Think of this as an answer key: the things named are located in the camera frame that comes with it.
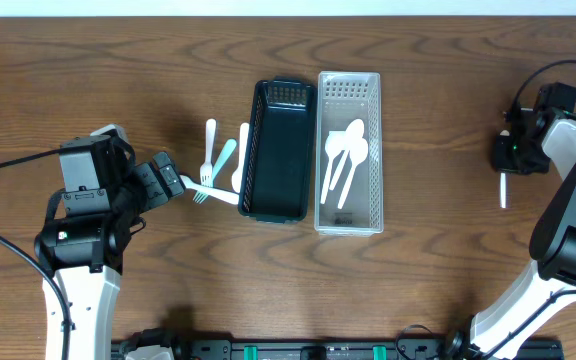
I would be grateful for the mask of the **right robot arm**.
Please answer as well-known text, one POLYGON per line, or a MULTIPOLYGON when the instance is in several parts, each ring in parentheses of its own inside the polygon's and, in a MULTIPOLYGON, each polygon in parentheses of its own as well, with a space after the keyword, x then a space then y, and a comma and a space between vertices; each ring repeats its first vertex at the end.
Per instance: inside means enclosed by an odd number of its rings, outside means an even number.
POLYGON ((556 108, 539 133, 540 150, 562 184, 531 235, 531 260, 501 297, 477 313, 461 358, 512 359, 557 312, 576 302, 576 115, 556 108))

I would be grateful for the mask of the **white plastic fork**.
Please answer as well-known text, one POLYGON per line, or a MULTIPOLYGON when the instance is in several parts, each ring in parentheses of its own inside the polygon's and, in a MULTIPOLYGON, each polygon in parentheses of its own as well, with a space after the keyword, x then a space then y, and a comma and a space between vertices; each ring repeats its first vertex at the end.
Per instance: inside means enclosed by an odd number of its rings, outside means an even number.
POLYGON ((214 197, 232 205, 237 205, 239 203, 239 195, 237 193, 197 184, 185 175, 180 175, 180 181, 186 188, 195 190, 196 192, 205 193, 208 196, 214 197))
POLYGON ((205 157, 204 163, 200 167, 201 184, 208 186, 212 181, 212 153, 214 146, 214 139, 216 135, 216 120, 210 118, 206 121, 205 129, 205 157))

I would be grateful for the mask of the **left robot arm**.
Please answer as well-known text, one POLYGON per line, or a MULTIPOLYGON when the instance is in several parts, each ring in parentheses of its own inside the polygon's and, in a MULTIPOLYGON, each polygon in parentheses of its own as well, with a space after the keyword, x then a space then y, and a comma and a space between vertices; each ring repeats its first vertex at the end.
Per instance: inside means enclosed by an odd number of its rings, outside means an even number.
POLYGON ((48 359, 108 359, 123 253, 145 229, 144 213, 181 195, 165 152, 134 165, 124 153, 74 151, 59 158, 64 189, 35 239, 47 310, 48 359))

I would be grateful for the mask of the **teal plastic fork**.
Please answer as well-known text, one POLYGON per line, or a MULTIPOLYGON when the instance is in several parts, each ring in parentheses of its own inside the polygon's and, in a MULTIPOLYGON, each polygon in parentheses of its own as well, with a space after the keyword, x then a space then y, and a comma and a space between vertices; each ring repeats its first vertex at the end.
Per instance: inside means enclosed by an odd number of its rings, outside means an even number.
MULTIPOLYGON (((213 181, 216 180, 219 172, 221 171, 222 167, 225 165, 227 160, 230 158, 230 156, 234 152, 236 146, 237 146, 237 142, 235 139, 228 139, 226 141, 226 143, 224 144, 224 147, 222 148, 222 150, 221 150, 221 152, 217 158, 217 161, 213 166, 213 173, 212 173, 212 180, 213 181)), ((202 193, 202 192, 198 192, 193 197, 193 201, 195 203, 201 204, 206 200, 207 197, 208 197, 207 194, 202 193)))

